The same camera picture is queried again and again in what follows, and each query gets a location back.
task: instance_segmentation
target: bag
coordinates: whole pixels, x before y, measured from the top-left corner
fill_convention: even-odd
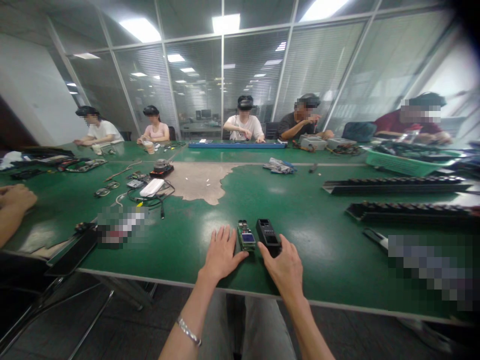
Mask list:
[[[373,122],[347,122],[341,137],[359,143],[367,143],[376,131],[377,125]]]

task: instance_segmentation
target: bracelet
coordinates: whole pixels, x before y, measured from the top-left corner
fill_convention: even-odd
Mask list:
[[[199,339],[190,331],[189,327],[180,316],[178,316],[178,318],[176,319],[176,323],[178,324],[180,329],[185,333],[185,335],[187,335],[195,343],[195,345],[198,348],[202,346],[202,339]]]

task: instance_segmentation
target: floor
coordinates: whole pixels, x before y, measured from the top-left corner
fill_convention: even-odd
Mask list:
[[[84,289],[97,281],[75,274],[52,299]],[[40,316],[3,360],[67,359],[109,295],[100,285]],[[112,301],[77,353],[76,360],[157,359],[190,289],[159,285],[152,308],[136,311],[122,299]],[[289,315],[279,301],[297,358],[301,359]],[[312,307],[315,321],[337,360],[447,360],[430,349],[393,317]]]

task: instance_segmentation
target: green basket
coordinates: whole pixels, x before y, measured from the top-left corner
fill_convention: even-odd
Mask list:
[[[366,148],[368,156],[366,157],[366,163],[376,167],[383,167],[387,170],[392,170],[396,173],[410,175],[414,177],[424,177],[434,172],[435,170],[449,167],[457,162],[456,159],[445,162],[426,162],[413,160],[406,157],[400,157],[395,155],[389,155],[382,152],[376,152],[371,148]],[[458,156],[456,151],[441,151],[441,154]]]

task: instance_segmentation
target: hand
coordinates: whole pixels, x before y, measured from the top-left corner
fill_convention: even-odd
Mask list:
[[[241,251],[234,256],[237,232],[230,234],[230,225],[221,226],[211,233],[210,246],[206,253],[205,265],[200,272],[217,284],[220,279],[228,276],[237,268],[240,262],[249,256],[247,251]]]
[[[16,207],[26,212],[37,202],[37,196],[23,184],[10,186],[10,188],[0,197],[0,207]]]
[[[268,270],[284,301],[303,296],[302,275],[304,268],[297,248],[287,238],[280,235],[281,253],[272,258],[267,247],[257,242],[265,267]]]

